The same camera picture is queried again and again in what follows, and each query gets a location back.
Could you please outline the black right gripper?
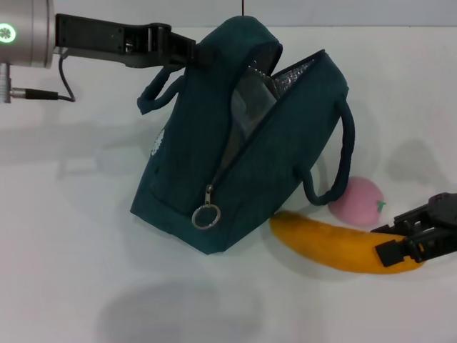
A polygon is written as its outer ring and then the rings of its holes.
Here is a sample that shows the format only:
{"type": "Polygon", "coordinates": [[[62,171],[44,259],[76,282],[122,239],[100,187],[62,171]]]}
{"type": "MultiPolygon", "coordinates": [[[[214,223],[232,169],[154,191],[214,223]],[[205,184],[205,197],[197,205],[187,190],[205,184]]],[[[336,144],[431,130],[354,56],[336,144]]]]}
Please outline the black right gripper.
{"type": "Polygon", "coordinates": [[[375,247],[382,265],[391,267],[406,257],[418,264],[456,252],[456,197],[456,193],[437,194],[427,204],[394,217],[391,226],[372,229],[372,233],[404,236],[375,247]]]}

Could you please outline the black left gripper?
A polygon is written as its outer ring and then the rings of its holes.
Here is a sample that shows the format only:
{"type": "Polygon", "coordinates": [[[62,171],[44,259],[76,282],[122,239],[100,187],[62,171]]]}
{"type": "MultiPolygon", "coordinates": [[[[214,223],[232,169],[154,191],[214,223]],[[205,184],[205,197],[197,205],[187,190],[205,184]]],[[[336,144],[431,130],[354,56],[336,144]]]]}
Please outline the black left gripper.
{"type": "Polygon", "coordinates": [[[167,24],[128,25],[67,14],[56,15],[56,46],[69,56],[137,69],[209,66],[214,61],[212,48],[171,32],[167,24]]]}

